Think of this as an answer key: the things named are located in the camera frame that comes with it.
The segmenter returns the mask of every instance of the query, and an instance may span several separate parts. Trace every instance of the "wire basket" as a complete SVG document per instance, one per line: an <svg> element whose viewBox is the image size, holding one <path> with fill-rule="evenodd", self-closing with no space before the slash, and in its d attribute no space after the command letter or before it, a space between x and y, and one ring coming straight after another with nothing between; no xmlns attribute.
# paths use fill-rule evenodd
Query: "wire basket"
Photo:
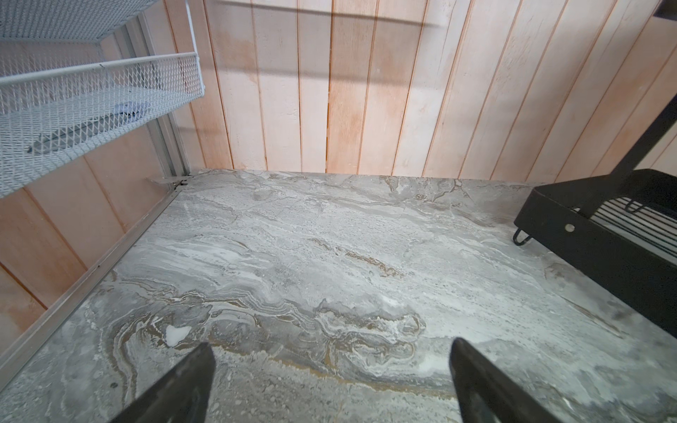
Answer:
<svg viewBox="0 0 677 423"><path fill-rule="evenodd" d="M0 197L203 95L196 53L0 78Z"/></svg>
<svg viewBox="0 0 677 423"><path fill-rule="evenodd" d="M2 0L0 40L97 43L156 0Z"/></svg>

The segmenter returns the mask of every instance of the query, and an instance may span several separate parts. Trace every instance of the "metal rod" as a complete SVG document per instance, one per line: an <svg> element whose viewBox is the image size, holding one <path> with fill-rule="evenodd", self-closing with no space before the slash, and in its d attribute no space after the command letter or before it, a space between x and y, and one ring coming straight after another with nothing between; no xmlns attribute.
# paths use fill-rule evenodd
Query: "metal rod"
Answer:
<svg viewBox="0 0 677 423"><path fill-rule="evenodd" d="M198 55L198 44L195 42L195 31L193 30L193 18L190 15L190 6L188 0L185 0L185 12L188 15L188 27L190 28L190 38L193 40L193 52L198 60L198 75L200 76L200 86L204 95L204 81L202 80L202 68L200 67L200 56Z"/></svg>
<svg viewBox="0 0 677 423"><path fill-rule="evenodd" d="M10 84L24 83L30 81L38 81L46 78L53 78L55 76L69 75L80 72L87 72L88 70L97 70L97 69L109 69L117 68L119 66L125 66L128 64L139 64L146 62L155 62L162 59L174 59L174 58L188 58L195 56L197 58L198 54L195 51L189 51L187 53L174 53L174 54L162 54L162 55L150 55L142 58L131 58L131 59L121 59L121 60L111 60L109 62L99 62L91 64L83 64L78 66L69 66L67 68L57 68L49 70L39 70L37 72L29 72L25 74L3 76L0 78L0 87Z"/></svg>
<svg viewBox="0 0 677 423"><path fill-rule="evenodd" d="M589 219L605 201L614 198L634 168L637 167L675 122L677 122L677 95L670 100L670 103L649 125L649 128L647 128L642 136L639 137L630 151L613 168L611 173L607 175L602 187L592 192L581 205L578 214Z"/></svg>

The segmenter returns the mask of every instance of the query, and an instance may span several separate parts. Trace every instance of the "vertical wood plank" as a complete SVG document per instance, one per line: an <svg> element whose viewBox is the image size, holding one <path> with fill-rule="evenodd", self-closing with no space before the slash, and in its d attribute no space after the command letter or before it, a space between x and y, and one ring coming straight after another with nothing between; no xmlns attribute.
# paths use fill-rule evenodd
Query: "vertical wood plank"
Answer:
<svg viewBox="0 0 677 423"><path fill-rule="evenodd" d="M461 178L490 179L565 0L523 0L484 103Z"/></svg>
<svg viewBox="0 0 677 423"><path fill-rule="evenodd" d="M84 158L26 186L87 267L125 233Z"/></svg>
<svg viewBox="0 0 677 423"><path fill-rule="evenodd" d="M677 22L652 17L555 181L588 177L677 45Z"/></svg>
<svg viewBox="0 0 677 423"><path fill-rule="evenodd" d="M393 175L421 176L470 0L428 0Z"/></svg>
<svg viewBox="0 0 677 423"><path fill-rule="evenodd" d="M24 189L0 199L0 263L47 306L85 272Z"/></svg>
<svg viewBox="0 0 677 423"><path fill-rule="evenodd" d="M324 173L329 107L331 0L298 0L301 170Z"/></svg>
<svg viewBox="0 0 677 423"><path fill-rule="evenodd" d="M205 4L233 164L267 169L252 5L248 0Z"/></svg>
<svg viewBox="0 0 677 423"><path fill-rule="evenodd" d="M656 160L656 163L653 164L652 169L677 176L677 141L672 140L668 148L665 149L658 160Z"/></svg>
<svg viewBox="0 0 677 423"><path fill-rule="evenodd" d="M492 179L526 180L613 4L614 0L567 2Z"/></svg>
<svg viewBox="0 0 677 423"><path fill-rule="evenodd" d="M148 42L152 46L153 54L172 54L177 53L174 35L171 32L169 17L164 1L158 1L144 11L144 19L148 26ZM195 128L193 111L190 104L181 106L172 113L174 123L178 126L177 130L181 136L183 151L188 161L188 168L191 173L196 173L205 169L204 156L202 155L202 146L200 137Z"/></svg>
<svg viewBox="0 0 677 423"><path fill-rule="evenodd" d="M85 155L125 231L168 192L149 179L163 177L150 133L140 127Z"/></svg>
<svg viewBox="0 0 677 423"><path fill-rule="evenodd" d="M44 312L45 308L0 267L0 354Z"/></svg>
<svg viewBox="0 0 677 423"><path fill-rule="evenodd" d="M651 168L675 137L677 137L677 123L668 129L668 132L663 135L660 141L658 141L651 151L642 159L640 164L637 165L637 169Z"/></svg>
<svg viewBox="0 0 677 423"><path fill-rule="evenodd" d="M114 34L107 36L101 41L101 50L106 60L120 60L123 58Z"/></svg>
<svg viewBox="0 0 677 423"><path fill-rule="evenodd" d="M206 87L204 97L190 103L204 154L204 165L208 169L232 169L233 160L219 92L221 88L217 80L204 3L202 0L189 0L188 3ZM178 52L193 51L184 0L166 0L165 5Z"/></svg>
<svg viewBox="0 0 677 423"><path fill-rule="evenodd" d="M252 0L270 171L301 171L297 0Z"/></svg>
<svg viewBox="0 0 677 423"><path fill-rule="evenodd" d="M473 1L423 176L458 177L519 3Z"/></svg>
<svg viewBox="0 0 677 423"><path fill-rule="evenodd" d="M673 51L651 88L624 123L621 131L592 172L592 176L606 175L611 172L656 119L656 116L670 102L675 93L677 93L677 51Z"/></svg>
<svg viewBox="0 0 677 423"><path fill-rule="evenodd" d="M334 0L327 172L356 173L376 0Z"/></svg>
<svg viewBox="0 0 677 423"><path fill-rule="evenodd" d="M390 175L426 0L380 0L357 172Z"/></svg>
<svg viewBox="0 0 677 423"><path fill-rule="evenodd" d="M657 3L657 0L616 2L543 143L527 178L529 182L554 182Z"/></svg>

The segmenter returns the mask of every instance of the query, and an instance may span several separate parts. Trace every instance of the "gray marble tile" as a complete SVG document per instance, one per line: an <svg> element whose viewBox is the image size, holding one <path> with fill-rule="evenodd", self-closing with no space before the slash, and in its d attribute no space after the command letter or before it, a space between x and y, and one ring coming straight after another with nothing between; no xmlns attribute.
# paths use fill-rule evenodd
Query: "gray marble tile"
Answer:
<svg viewBox="0 0 677 423"><path fill-rule="evenodd" d="M677 341L512 244L529 191L195 177L0 393L0 421L105 422L206 340L211 422L458 422L455 336L564 421L671 421Z"/></svg>

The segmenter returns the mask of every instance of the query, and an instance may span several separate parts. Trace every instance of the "black metal leg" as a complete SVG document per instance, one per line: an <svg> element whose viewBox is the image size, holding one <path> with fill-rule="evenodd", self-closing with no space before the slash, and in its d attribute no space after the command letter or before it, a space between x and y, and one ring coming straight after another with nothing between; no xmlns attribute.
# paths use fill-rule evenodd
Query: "black metal leg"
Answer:
<svg viewBox="0 0 677 423"><path fill-rule="evenodd" d="M528 235L526 238L524 238L521 241L517 240L517 237L519 236L519 233L522 232L522 229L517 228L517 231L515 234L512 236L512 242L515 243L516 246L521 247L522 245L526 244L527 241L531 239L531 235Z"/></svg>
<svg viewBox="0 0 677 423"><path fill-rule="evenodd" d="M590 193L588 199L581 204L578 214L589 219L605 201L614 198L632 170L637 167L675 122L677 122L677 95L672 98L630 151L606 176L604 186L600 190L594 190Z"/></svg>

